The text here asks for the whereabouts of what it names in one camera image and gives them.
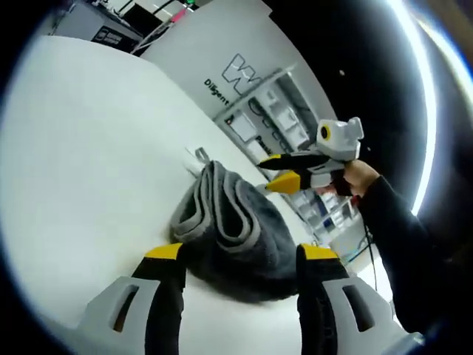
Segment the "cable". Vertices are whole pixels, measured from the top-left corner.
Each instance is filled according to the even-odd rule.
[[[364,227],[364,233],[366,235],[366,239],[368,241],[368,249],[370,250],[370,257],[371,257],[371,263],[372,263],[372,272],[373,272],[373,275],[375,276],[375,291],[378,292],[378,279],[376,278],[375,258],[372,255],[371,240],[370,240],[370,236],[368,235],[367,225],[364,224],[364,221],[363,221],[363,227]]]
[[[164,7],[168,6],[168,5],[171,4],[172,2],[174,2],[174,0],[166,1],[164,4],[162,4],[161,6],[159,6],[155,11],[153,11],[152,14],[153,14],[153,15],[156,15],[156,14],[159,13]]]

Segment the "white table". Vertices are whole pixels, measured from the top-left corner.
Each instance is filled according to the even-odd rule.
[[[43,37],[13,83],[0,140],[0,218],[12,273],[35,311],[64,325],[168,242],[194,177],[186,148],[264,177],[154,64],[99,44]],[[297,243],[300,219],[275,203]],[[299,354],[296,298],[230,300],[188,276],[186,354]]]

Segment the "folded towel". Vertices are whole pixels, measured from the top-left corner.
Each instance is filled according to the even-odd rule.
[[[276,207],[236,172],[212,161],[171,219],[188,267],[238,300],[280,300],[297,292],[296,245]]]

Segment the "logo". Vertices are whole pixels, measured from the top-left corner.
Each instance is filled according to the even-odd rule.
[[[217,96],[225,105],[228,105],[230,103],[230,101],[222,95],[222,93],[219,91],[219,88],[212,82],[212,80],[207,79],[206,81],[204,81],[204,84],[211,91],[212,96]]]
[[[238,95],[243,95],[253,85],[262,80],[260,77],[255,78],[256,71],[252,66],[245,66],[245,64],[246,60],[240,54],[237,54],[222,73],[222,77],[228,83],[234,83],[234,89],[238,92]]]

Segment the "white wall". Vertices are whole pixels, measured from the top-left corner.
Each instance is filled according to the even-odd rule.
[[[251,67],[256,72],[254,79],[295,65],[291,75],[309,107],[320,118],[336,118],[307,62],[269,19],[270,13],[271,9],[261,0],[213,0],[183,18],[141,58],[155,63],[211,118],[221,112],[225,104],[212,96],[204,83],[210,79],[230,102],[238,99],[240,94],[234,89],[236,82],[223,78],[226,68],[234,73],[238,71],[239,68],[231,64],[236,55],[245,59],[242,68]],[[241,75],[238,85],[252,79],[246,75],[251,75],[250,70]]]

